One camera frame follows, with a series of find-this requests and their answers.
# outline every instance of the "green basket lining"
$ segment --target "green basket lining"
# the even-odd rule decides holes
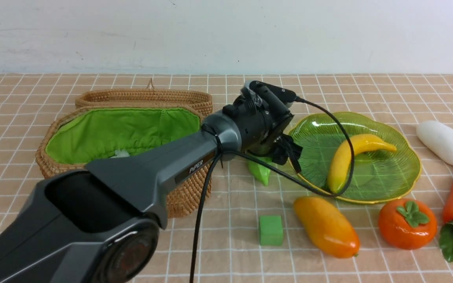
[[[110,158],[115,150],[139,154],[200,129],[200,118],[184,108],[99,108],[58,129],[45,152],[60,164]]]

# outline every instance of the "white wall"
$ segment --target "white wall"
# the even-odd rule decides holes
[[[0,72],[453,73],[453,0],[0,0]]]

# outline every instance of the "basket handle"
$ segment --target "basket handle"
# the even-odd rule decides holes
[[[149,79],[149,82],[148,82],[148,85],[146,86],[146,89],[149,89],[151,86],[151,89],[154,89],[155,86],[153,86],[153,78],[150,78]]]

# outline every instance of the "piper logo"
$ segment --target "piper logo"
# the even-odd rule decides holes
[[[204,163],[204,160],[202,159],[201,161],[196,163],[192,168],[190,168],[190,172],[188,172],[188,173],[191,174],[192,172],[197,170],[200,166],[202,166],[203,163]]]

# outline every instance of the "toy banana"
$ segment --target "toy banana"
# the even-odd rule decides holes
[[[350,138],[354,148],[354,156],[365,152],[386,150],[395,152],[396,146],[386,143],[374,134],[358,134]],[[327,178],[327,185],[330,191],[337,193],[347,181],[351,161],[351,151],[347,140],[338,147],[331,161]]]

